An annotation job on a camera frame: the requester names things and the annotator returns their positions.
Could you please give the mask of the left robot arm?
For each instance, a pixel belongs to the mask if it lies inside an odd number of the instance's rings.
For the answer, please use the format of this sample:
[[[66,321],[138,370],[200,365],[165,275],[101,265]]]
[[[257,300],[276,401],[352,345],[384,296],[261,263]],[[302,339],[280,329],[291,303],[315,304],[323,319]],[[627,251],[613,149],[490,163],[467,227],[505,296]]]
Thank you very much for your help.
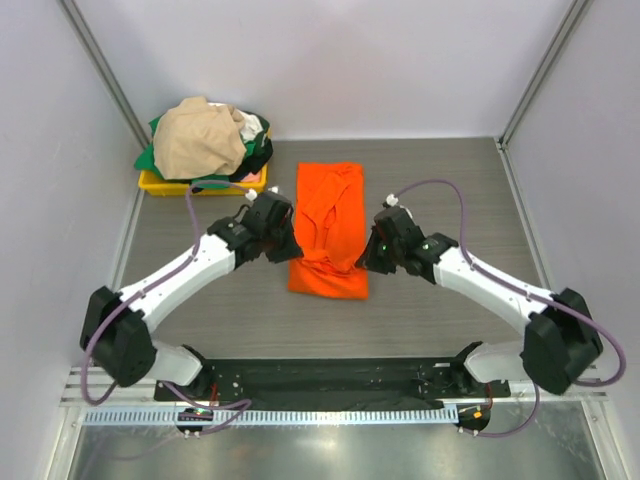
[[[244,264],[260,256],[275,264],[301,257],[292,203],[275,190],[245,196],[249,202],[237,214],[197,229],[193,246],[153,274],[119,291],[103,286],[91,294],[79,340],[86,365],[101,367],[117,387],[149,379],[188,399],[210,392],[215,374],[201,354],[152,335],[178,306]]]

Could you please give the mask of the orange t shirt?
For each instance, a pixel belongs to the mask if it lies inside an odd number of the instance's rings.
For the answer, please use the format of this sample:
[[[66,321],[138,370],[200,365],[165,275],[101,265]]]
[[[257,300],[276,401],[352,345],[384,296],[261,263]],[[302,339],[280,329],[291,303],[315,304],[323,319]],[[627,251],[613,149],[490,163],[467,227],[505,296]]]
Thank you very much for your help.
[[[368,274],[356,266],[366,246],[361,165],[300,163],[295,239],[303,256],[289,263],[288,289],[340,300],[365,300]]]

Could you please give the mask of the yellow plastic bin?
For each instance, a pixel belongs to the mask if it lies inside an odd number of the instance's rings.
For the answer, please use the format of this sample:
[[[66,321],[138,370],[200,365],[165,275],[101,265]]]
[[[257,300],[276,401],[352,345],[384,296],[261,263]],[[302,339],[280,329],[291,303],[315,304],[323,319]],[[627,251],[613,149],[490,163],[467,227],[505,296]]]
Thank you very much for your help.
[[[139,188],[156,197],[183,196],[186,193],[189,182],[166,181],[157,175],[153,165],[152,150],[152,146],[149,145],[134,162],[134,168],[139,171]],[[267,173],[268,167],[267,164],[264,164],[257,174],[245,176],[243,182],[239,182],[238,185],[246,189],[253,189],[256,192],[262,192],[267,186]],[[194,194],[200,197],[237,196],[242,195],[242,192],[226,185],[205,185],[197,187],[194,190]]]

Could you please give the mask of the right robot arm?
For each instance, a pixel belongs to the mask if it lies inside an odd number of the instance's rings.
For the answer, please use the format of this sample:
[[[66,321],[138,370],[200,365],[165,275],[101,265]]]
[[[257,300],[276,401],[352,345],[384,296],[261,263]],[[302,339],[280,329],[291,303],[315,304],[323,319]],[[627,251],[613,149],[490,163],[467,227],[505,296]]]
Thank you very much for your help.
[[[453,388],[462,395],[474,395],[492,381],[525,379],[562,395],[602,353],[598,332],[576,317],[588,313],[580,294],[529,286],[465,253],[446,235],[425,235],[402,206],[374,217],[357,264],[380,274],[402,268],[476,302],[520,335],[514,342],[481,342],[464,354],[450,372]]]

